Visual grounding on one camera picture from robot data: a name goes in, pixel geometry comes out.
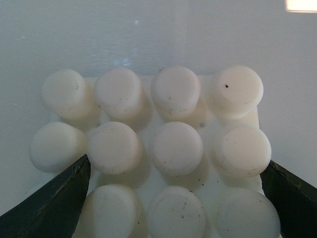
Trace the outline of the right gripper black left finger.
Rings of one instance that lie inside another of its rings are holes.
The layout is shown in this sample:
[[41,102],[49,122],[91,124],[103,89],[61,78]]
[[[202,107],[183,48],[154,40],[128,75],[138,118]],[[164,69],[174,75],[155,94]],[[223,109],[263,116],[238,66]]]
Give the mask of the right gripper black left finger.
[[70,238],[87,196],[87,155],[0,217],[2,238]]

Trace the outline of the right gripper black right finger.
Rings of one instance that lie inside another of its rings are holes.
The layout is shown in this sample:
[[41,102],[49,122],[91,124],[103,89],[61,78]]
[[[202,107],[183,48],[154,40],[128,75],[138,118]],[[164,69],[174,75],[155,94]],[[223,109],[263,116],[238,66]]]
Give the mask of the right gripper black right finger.
[[317,236],[317,189],[274,161],[260,174],[265,196],[276,208],[284,238]]

